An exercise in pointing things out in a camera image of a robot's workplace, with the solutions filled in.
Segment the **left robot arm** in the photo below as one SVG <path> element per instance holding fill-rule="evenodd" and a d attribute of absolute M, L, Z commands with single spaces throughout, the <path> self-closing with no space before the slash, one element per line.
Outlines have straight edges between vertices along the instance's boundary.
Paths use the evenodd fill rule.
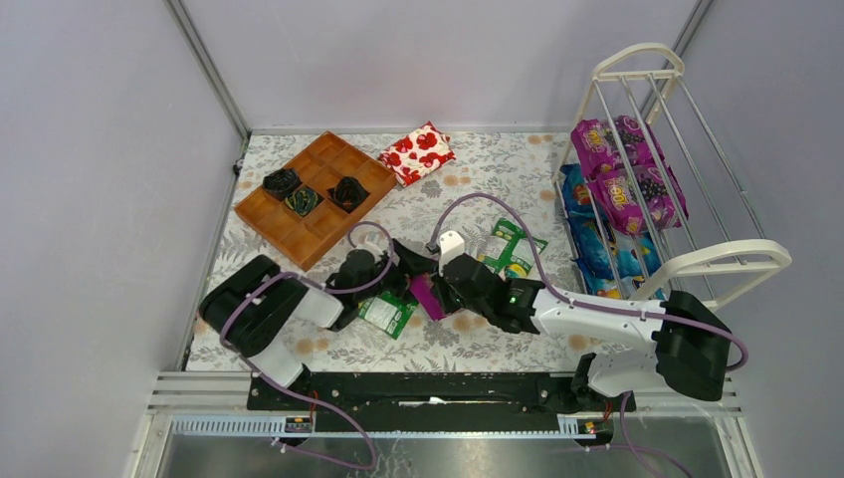
<path fill-rule="evenodd" d="M 310 374 L 285 344 L 283 328 L 289 320 L 311 320 L 320 328 L 340 331 L 357 317 L 360 304 L 384 293 L 411 299 L 412 281 L 436 269 L 435 260 L 395 239 L 385 251 L 365 245 L 352 249 L 323 285 L 258 255 L 210 292 L 197 315 L 218 333 L 223 347 L 253 371 L 289 388 Z"/>

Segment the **purple candy bag front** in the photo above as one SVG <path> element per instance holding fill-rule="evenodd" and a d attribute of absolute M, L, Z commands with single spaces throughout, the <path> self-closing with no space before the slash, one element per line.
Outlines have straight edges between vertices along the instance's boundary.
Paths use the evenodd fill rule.
<path fill-rule="evenodd" d="M 670 166 L 666 172 L 678 202 L 669 193 L 668 184 L 663 180 L 660 170 L 655 165 L 633 166 L 636 183 L 641 192 L 644 206 L 651 222 L 658 230 L 676 228 L 682 225 L 680 211 L 689 217 L 686 198 L 674 171 Z M 627 235 L 639 235 L 650 228 L 645 219 L 644 207 L 640 205 L 635 187 L 623 168 L 601 172 L 586 183 L 594 199 L 616 230 Z"/>

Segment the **purple candy bag top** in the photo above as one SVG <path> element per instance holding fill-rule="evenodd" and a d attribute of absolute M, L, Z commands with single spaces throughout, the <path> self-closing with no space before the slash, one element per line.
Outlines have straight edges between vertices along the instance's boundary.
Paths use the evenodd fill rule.
<path fill-rule="evenodd" d="M 443 311 L 438 298 L 435 296 L 433 287 L 430 277 L 424 274 L 413 277 L 410 280 L 408 290 L 428 317 L 434 322 L 439 322 L 445 319 L 447 314 Z"/>

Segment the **purple candy bag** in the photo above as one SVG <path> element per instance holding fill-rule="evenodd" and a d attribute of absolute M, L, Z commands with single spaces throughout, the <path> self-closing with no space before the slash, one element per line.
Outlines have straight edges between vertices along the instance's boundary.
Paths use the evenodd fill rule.
<path fill-rule="evenodd" d="M 682 225 L 680 211 L 689 217 L 686 198 L 674 171 L 670 166 L 666 172 L 678 202 L 669 193 L 668 184 L 663 180 L 660 170 L 655 165 L 633 166 L 636 183 L 641 192 L 644 206 L 651 222 L 658 230 L 676 228 Z M 616 230 L 627 235 L 639 235 L 650 228 L 645 219 L 644 207 L 640 205 L 635 187 L 623 168 L 601 172 L 586 183 L 594 199 Z"/>
<path fill-rule="evenodd" d="M 430 277 L 424 274 L 413 277 L 410 280 L 408 290 L 428 317 L 434 322 L 439 322 L 445 319 L 447 314 L 443 311 L 438 298 L 435 296 L 433 287 Z"/>

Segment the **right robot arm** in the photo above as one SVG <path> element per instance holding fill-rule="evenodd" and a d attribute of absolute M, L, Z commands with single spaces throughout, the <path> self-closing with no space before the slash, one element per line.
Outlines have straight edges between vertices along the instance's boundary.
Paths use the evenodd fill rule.
<path fill-rule="evenodd" d="M 580 335 L 623 347 L 588 353 L 573 385 L 598 395 L 667 386 L 681 395 L 718 401 L 728 372 L 732 332 L 694 295 L 623 301 L 504 279 L 466 254 L 441 264 L 433 277 L 443 309 L 466 309 L 510 334 Z"/>

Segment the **purple candy bag carried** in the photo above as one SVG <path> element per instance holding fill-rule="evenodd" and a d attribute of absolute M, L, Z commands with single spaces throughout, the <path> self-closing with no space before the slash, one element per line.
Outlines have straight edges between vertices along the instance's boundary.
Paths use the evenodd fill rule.
<path fill-rule="evenodd" d="M 654 154 L 647 144 L 645 132 L 650 134 L 655 150 L 661 159 L 664 152 L 651 127 L 630 116 L 621 115 L 613 120 L 621 144 L 632 166 L 654 165 Z M 593 178 L 598 173 L 624 168 L 622 155 L 608 120 L 581 120 L 570 134 L 584 177 Z"/>

